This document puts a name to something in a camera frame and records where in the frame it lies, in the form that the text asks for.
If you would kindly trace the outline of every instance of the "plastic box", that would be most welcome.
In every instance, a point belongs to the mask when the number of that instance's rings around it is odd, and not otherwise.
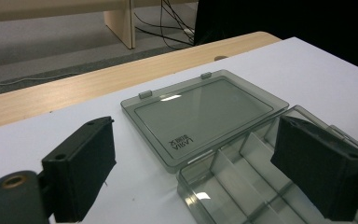
[[[331,223],[270,162],[279,119],[304,119],[358,142],[301,106],[287,110],[282,99],[226,70],[121,104],[161,164],[177,173],[178,193],[199,223]]]

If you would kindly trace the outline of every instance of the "desk leg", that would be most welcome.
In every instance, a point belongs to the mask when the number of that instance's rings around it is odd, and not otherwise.
[[[133,24],[133,2],[122,0],[123,8],[105,11],[105,24],[129,49],[135,48],[135,25]]]

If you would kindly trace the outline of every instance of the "floor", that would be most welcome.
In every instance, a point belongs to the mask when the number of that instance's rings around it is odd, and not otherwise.
[[[180,18],[194,27],[197,3],[172,6]],[[136,8],[135,14],[143,21],[159,25],[161,7]],[[165,11],[162,24],[178,26]],[[135,26],[159,33],[135,18]],[[171,38],[189,42],[182,30],[163,29]],[[127,49],[104,25],[103,13],[87,13],[23,21],[0,22],[0,82],[61,69],[82,63],[139,53],[167,47],[160,36],[136,31],[136,48]],[[166,40],[170,46],[178,43]]]

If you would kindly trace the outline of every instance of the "wooden desk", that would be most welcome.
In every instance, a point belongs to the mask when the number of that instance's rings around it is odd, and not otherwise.
[[[0,126],[280,41],[257,32],[0,94]]]

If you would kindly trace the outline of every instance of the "box lid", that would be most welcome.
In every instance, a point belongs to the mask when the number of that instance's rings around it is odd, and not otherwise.
[[[227,70],[146,91],[121,105],[170,173],[288,106]]]

